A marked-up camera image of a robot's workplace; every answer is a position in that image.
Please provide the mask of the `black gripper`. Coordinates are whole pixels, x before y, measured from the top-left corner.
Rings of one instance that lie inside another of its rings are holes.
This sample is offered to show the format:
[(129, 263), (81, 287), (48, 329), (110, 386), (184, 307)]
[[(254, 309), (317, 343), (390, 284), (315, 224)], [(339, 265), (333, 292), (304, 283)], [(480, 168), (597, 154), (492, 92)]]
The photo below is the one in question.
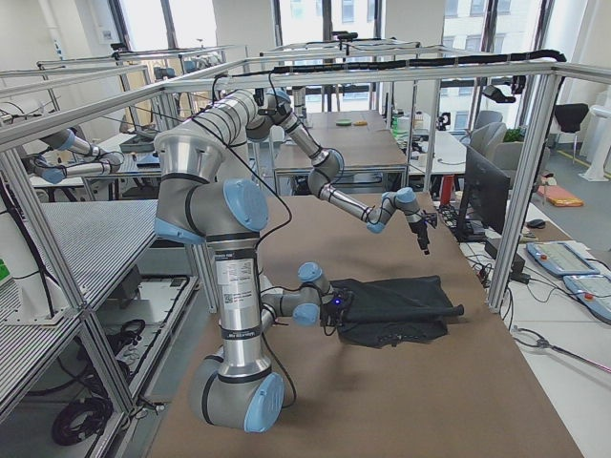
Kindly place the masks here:
[(333, 297), (321, 306), (320, 325), (325, 334), (333, 334), (344, 325), (346, 314), (354, 299), (354, 293), (347, 288), (334, 291)]
[(426, 221), (423, 220), (421, 215), (413, 214), (408, 216), (408, 225), (411, 231), (416, 235), (417, 243), (421, 251), (428, 256), (430, 254), (430, 241)]

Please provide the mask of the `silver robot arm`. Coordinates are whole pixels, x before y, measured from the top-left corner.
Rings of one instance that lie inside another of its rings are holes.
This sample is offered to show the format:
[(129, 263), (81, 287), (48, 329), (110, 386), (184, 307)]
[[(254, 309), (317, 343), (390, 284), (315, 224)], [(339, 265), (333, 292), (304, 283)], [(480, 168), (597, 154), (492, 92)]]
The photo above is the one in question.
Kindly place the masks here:
[(421, 212), (412, 188), (403, 187), (396, 192), (386, 192), (377, 207), (367, 206), (355, 200), (334, 185), (344, 165), (338, 150), (322, 146), (309, 132), (304, 122), (295, 114), (290, 97), (281, 90), (252, 93), (236, 90), (211, 103), (203, 112), (212, 116), (214, 127), (226, 127), (227, 132), (244, 133), (251, 140), (268, 136), (274, 126), (283, 129), (297, 147), (310, 159), (312, 169), (307, 177), (310, 193), (361, 220), (372, 233), (386, 228), (393, 214), (399, 210), (416, 235), (420, 249), (430, 253), (429, 234), (425, 214)]
[(255, 248), (268, 221), (262, 190), (249, 178), (215, 180), (225, 147), (210, 134), (177, 127), (155, 147), (162, 170), (155, 230), (211, 249), (216, 271), (221, 347), (196, 370), (191, 406), (210, 425), (265, 432), (284, 401), (283, 378), (263, 352), (265, 332), (280, 317), (317, 324), (337, 295), (315, 262), (300, 266), (297, 292), (263, 294)]

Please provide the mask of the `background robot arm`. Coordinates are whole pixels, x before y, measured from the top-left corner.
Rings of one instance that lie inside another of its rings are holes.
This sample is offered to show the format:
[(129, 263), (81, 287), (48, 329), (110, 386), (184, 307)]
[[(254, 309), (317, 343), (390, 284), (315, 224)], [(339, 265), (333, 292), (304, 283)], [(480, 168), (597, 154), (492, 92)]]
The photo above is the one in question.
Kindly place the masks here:
[[(106, 151), (94, 143), (77, 136), (71, 129), (63, 129), (40, 140), (48, 148), (30, 156), (28, 165), (31, 172), (51, 184), (57, 184), (68, 177), (103, 176), (117, 172), (124, 161), (121, 152)], [(68, 151), (74, 161), (51, 164), (44, 154), (48, 151)]]

